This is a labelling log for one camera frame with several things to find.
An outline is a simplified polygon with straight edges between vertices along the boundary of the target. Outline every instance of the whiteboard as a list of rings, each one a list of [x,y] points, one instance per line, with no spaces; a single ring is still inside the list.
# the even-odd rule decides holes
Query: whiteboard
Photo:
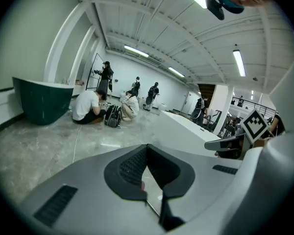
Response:
[[[95,60],[93,62],[93,66],[91,68],[91,71],[89,73],[88,77],[88,85],[87,88],[90,88],[90,90],[93,90],[92,88],[96,88],[98,84],[98,80],[100,79],[100,76],[98,74],[94,74],[93,71],[101,71],[103,66],[103,59],[99,56],[97,53],[95,56]]]

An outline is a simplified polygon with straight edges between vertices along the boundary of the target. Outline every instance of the man sitting on floor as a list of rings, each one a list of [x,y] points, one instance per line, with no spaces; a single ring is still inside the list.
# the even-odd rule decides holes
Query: man sitting on floor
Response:
[[[126,92],[125,98],[121,101],[121,103],[122,119],[124,121],[133,120],[139,112],[139,105],[136,96],[131,94],[131,91],[128,91]]]
[[[104,91],[84,91],[78,95],[76,105],[73,108],[73,120],[75,123],[98,123],[103,120],[105,110],[100,110],[99,101],[105,101],[107,93]]]

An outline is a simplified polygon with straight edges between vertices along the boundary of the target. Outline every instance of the green bathtub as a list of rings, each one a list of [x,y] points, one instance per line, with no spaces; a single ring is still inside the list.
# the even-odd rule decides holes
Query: green bathtub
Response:
[[[38,125],[55,122],[69,108],[73,85],[31,81],[13,77],[16,97],[27,118]]]

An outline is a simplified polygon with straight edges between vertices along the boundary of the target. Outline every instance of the white t-shirt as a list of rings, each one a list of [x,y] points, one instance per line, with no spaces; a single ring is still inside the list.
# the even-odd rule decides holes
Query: white t-shirt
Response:
[[[93,107],[99,107],[99,98],[93,91],[84,91],[78,95],[73,109],[73,119],[82,120]]]

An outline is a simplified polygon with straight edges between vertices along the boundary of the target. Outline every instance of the desk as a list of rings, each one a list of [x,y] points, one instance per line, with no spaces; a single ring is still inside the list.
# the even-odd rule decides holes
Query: desk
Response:
[[[163,146],[209,157],[215,157],[215,151],[206,150],[204,144],[220,139],[185,117],[164,111],[160,113],[155,134]]]

